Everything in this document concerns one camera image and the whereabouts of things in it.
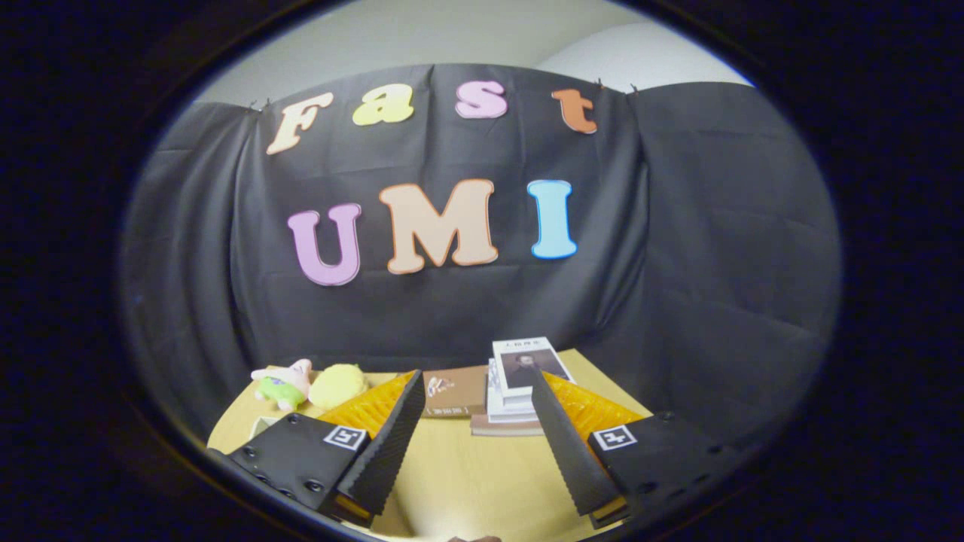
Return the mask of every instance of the blue letter i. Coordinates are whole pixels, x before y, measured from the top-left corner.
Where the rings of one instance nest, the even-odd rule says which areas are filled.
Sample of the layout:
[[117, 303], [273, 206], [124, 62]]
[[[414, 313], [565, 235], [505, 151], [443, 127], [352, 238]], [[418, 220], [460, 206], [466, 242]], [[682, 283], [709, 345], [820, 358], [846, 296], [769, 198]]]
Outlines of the blue letter i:
[[576, 244], [569, 238], [569, 216], [566, 198], [573, 187], [565, 180], [533, 180], [528, 193], [536, 199], [539, 211], [539, 242], [532, 245], [532, 255], [542, 259], [569, 257]]

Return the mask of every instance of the plush toy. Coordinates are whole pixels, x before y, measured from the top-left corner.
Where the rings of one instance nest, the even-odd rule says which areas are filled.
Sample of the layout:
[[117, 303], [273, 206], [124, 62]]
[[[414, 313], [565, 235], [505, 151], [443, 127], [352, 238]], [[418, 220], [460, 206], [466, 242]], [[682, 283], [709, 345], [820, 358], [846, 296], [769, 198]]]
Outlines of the plush toy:
[[262, 368], [251, 373], [252, 380], [260, 380], [254, 397], [259, 401], [273, 399], [278, 408], [290, 412], [305, 402], [310, 389], [311, 360], [298, 360], [284, 368]]
[[318, 374], [308, 391], [308, 400], [322, 412], [328, 412], [367, 390], [368, 381], [358, 366], [337, 364]]

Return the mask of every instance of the yellow plush toy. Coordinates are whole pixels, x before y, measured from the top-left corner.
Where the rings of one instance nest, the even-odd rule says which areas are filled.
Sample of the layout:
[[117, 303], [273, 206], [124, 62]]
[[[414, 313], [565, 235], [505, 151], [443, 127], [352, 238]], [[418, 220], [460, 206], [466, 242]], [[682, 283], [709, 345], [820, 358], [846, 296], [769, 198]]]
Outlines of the yellow plush toy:
[[337, 364], [326, 368], [315, 377], [308, 391], [308, 400], [322, 411], [328, 412], [367, 390], [368, 381], [358, 366]]

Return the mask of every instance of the foam letter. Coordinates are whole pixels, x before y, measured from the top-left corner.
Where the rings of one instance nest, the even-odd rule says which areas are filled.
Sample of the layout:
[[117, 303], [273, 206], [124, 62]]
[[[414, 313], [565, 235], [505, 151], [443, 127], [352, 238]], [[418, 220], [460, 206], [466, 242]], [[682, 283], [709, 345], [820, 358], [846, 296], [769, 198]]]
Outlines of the foam letter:
[[402, 122], [412, 115], [415, 109], [412, 101], [412, 87], [392, 83], [368, 91], [361, 97], [363, 104], [355, 110], [352, 121], [359, 126], [378, 122]]
[[436, 267], [441, 267], [459, 234], [459, 247], [452, 261], [459, 265], [479, 265], [495, 261], [498, 251], [489, 236], [489, 196], [495, 191], [490, 180], [469, 178], [459, 181], [448, 197], [442, 215], [416, 184], [399, 184], [382, 190], [378, 199], [391, 212], [395, 257], [388, 271], [396, 275], [415, 273], [425, 266], [425, 258], [415, 253], [415, 237]]
[[455, 95], [459, 102], [455, 111], [463, 119], [495, 119], [505, 115], [509, 104], [501, 95], [505, 93], [496, 81], [469, 81], [463, 83]]
[[559, 105], [562, 107], [562, 120], [565, 121], [567, 126], [584, 134], [596, 132], [596, 123], [587, 121], [585, 114], [586, 109], [593, 108], [593, 102], [582, 97], [579, 91], [573, 89], [556, 91], [552, 93], [552, 97], [559, 100]]
[[576, 244], [569, 237], [569, 215], [566, 199], [573, 187], [565, 180], [533, 180], [527, 191], [536, 199], [539, 210], [539, 242], [532, 245], [532, 255], [541, 259], [569, 257]]
[[288, 150], [298, 145], [301, 136], [295, 133], [295, 129], [301, 127], [302, 131], [308, 131], [318, 114], [319, 107], [328, 107], [332, 104], [335, 95], [324, 93], [305, 101], [293, 103], [281, 110], [281, 126], [275, 135], [275, 141], [268, 146], [268, 154], [277, 154], [282, 150]]
[[288, 227], [295, 233], [295, 252], [302, 272], [310, 281], [323, 286], [347, 285], [359, 274], [359, 241], [355, 231], [355, 219], [362, 214], [362, 207], [356, 203], [336, 205], [328, 211], [328, 218], [338, 225], [338, 246], [341, 249], [341, 263], [329, 265], [318, 255], [318, 241], [314, 227], [321, 217], [315, 211], [305, 211], [292, 215]]

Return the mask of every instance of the yellow letter a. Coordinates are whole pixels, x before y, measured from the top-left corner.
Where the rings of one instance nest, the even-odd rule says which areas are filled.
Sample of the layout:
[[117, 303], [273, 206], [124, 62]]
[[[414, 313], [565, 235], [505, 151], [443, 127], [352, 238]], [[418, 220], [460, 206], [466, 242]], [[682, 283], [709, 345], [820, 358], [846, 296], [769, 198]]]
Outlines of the yellow letter a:
[[412, 87], [401, 83], [372, 89], [361, 97], [361, 101], [364, 103], [352, 115], [352, 121], [359, 126], [382, 121], [402, 122], [415, 111], [410, 105]]

